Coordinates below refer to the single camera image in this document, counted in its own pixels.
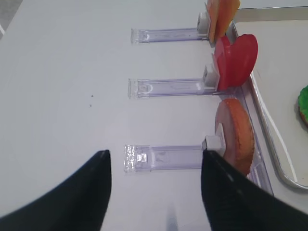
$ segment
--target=orange disc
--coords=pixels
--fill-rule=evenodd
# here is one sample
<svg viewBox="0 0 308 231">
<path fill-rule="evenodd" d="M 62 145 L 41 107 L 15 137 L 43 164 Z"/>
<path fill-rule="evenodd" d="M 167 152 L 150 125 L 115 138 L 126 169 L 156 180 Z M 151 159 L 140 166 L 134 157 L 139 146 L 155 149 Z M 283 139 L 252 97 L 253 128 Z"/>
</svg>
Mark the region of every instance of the orange disc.
<svg viewBox="0 0 308 231">
<path fill-rule="evenodd" d="M 222 124 L 226 141 L 224 159 L 247 175 L 255 152 L 255 138 L 249 116 L 237 99 L 226 99 L 219 104 L 215 130 L 219 123 Z"/>
</svg>

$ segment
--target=white table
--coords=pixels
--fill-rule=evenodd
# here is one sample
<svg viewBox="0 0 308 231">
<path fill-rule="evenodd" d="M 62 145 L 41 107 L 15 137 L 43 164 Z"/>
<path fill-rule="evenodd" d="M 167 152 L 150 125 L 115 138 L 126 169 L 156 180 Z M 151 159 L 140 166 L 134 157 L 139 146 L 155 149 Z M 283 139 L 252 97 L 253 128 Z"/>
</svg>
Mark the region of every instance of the white table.
<svg viewBox="0 0 308 231">
<path fill-rule="evenodd" d="M 210 58 L 205 42 L 132 46 L 129 39 L 132 27 L 195 26 L 203 1 L 23 1 L 0 41 L 0 216 L 109 149 L 113 185 L 103 230 L 166 230 L 170 216 L 177 217 L 179 231 L 210 230 L 199 170 L 133 176 L 123 171 L 124 144 L 198 144 L 213 132 L 216 98 L 127 98 L 128 78 L 202 74 Z M 290 3 L 241 4 L 272 6 Z M 308 212 L 308 196 L 277 180 L 260 143 L 275 195 Z"/>
</svg>

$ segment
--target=metal tray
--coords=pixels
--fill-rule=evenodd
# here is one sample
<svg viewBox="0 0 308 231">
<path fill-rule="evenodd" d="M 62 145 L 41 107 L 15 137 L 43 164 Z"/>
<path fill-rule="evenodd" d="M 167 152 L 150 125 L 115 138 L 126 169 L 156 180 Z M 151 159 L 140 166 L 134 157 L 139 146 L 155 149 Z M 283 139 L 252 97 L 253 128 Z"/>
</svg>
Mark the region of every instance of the metal tray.
<svg viewBox="0 0 308 231">
<path fill-rule="evenodd" d="M 308 133 L 306 127 L 301 124 L 296 114 L 298 113 L 297 96 L 300 90 L 308 84 L 308 78 L 303 77 L 307 75 L 303 72 L 303 65 L 298 70 L 299 57 L 288 57 L 287 63 L 287 58 L 284 58 L 283 62 L 278 62 L 277 60 L 280 57 L 277 57 L 277 60 L 273 58 L 273 54 L 271 53 L 272 49 L 261 52 L 262 45 L 265 47 L 269 43 L 279 51 L 277 55 L 280 56 L 288 56 L 288 52 L 291 53 L 290 55 L 294 55 L 292 49 L 295 47 L 297 47 L 297 50 L 303 48 L 305 51 L 308 50 L 305 48 L 307 47 L 305 44 L 298 48 L 298 43 L 301 41 L 297 35 L 302 31 L 295 32 L 296 28 L 294 28 L 294 25 L 298 23 L 302 23 L 303 30 L 306 28 L 307 31 L 308 7 L 239 9 L 227 34 L 231 39 L 237 37 L 238 34 L 244 33 L 252 33 L 256 36 L 259 43 L 259 56 L 255 69 L 250 76 L 249 85 L 254 97 L 260 123 L 268 142 L 272 161 L 276 172 L 283 182 L 295 188 L 308 190 L 308 171 L 306 171 L 307 167 L 305 167 L 308 160 Z M 279 40 L 276 43 L 272 38 L 272 33 L 275 30 Z M 285 43 L 287 43 L 287 48 L 279 47 L 282 39 L 286 39 Z M 268 64 L 265 63 L 266 61 L 263 61 L 263 65 L 260 65 L 262 60 L 267 60 Z M 266 73 L 264 71 L 264 73 L 259 75 L 262 69 L 261 66 L 264 65 L 269 65 L 270 68 L 268 69 L 272 73 Z"/>
</svg>

